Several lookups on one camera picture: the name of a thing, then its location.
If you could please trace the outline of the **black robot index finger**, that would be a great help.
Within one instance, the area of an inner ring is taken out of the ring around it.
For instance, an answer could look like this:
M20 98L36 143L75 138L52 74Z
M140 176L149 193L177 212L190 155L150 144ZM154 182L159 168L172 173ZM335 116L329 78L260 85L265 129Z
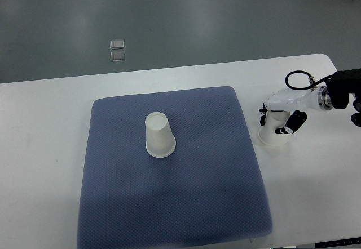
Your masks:
M259 112L259 123L260 123L260 126L264 126L264 125L265 125L266 117L267 117L267 111L265 111L265 112Z

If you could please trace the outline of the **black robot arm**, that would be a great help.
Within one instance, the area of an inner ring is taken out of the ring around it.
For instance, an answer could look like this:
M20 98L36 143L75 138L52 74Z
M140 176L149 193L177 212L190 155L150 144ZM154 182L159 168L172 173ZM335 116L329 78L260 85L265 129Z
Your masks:
M309 85L292 86L289 78L294 74L306 75ZM259 110L259 122L262 127L271 113L286 112L286 121L274 129L274 133L293 134L306 122L308 109L346 109L350 94L354 95L353 107L356 110L356 113L351 115L351 121L360 127L360 69L336 71L318 81L304 70L294 70L285 76L285 85L286 88L274 93L262 104Z

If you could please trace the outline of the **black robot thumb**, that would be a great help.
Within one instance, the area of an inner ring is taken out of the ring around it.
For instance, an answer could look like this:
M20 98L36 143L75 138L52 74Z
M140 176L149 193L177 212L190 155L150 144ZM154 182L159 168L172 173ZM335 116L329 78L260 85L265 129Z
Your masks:
M306 122L307 114L299 110L294 111L283 127L275 129L276 134L290 135L298 131Z

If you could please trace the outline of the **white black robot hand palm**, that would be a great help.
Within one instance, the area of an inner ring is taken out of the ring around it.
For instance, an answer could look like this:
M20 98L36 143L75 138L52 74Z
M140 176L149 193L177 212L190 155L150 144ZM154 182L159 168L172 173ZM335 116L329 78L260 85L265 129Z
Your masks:
M284 88L271 95L264 103L267 110L293 112L299 110L305 112L307 109L324 110L319 100L319 89L291 90Z

